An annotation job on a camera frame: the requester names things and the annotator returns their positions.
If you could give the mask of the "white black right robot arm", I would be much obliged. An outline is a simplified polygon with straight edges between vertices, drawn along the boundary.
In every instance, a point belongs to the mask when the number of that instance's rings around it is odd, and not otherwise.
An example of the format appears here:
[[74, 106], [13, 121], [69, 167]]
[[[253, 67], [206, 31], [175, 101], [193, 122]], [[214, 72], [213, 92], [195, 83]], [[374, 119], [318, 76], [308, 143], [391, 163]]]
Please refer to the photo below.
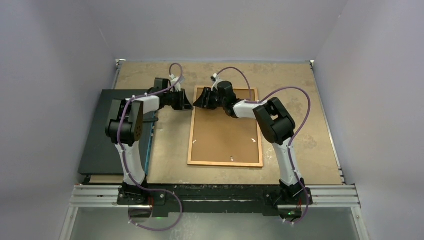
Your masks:
[[292, 204], [301, 193], [309, 196], [292, 153], [296, 123], [278, 98], [268, 101], [241, 99], [236, 96], [231, 82], [221, 81], [212, 88], [205, 87], [193, 106], [208, 110], [223, 108], [229, 117], [256, 120], [263, 137], [271, 143], [276, 154], [282, 200]]

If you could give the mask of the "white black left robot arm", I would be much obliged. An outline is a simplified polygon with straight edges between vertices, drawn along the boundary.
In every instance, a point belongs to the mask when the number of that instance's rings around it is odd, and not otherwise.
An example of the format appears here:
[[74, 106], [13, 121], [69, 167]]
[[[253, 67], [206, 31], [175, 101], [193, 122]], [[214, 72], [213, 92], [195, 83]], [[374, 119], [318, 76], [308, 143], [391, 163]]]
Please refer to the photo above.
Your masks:
[[149, 199], [146, 173], [141, 163], [139, 142], [143, 133], [144, 115], [166, 106], [173, 110], [191, 110], [185, 90], [184, 77], [156, 78], [154, 86], [146, 93], [125, 99], [114, 99], [110, 105], [105, 134], [115, 145], [124, 171], [120, 188], [138, 205]]

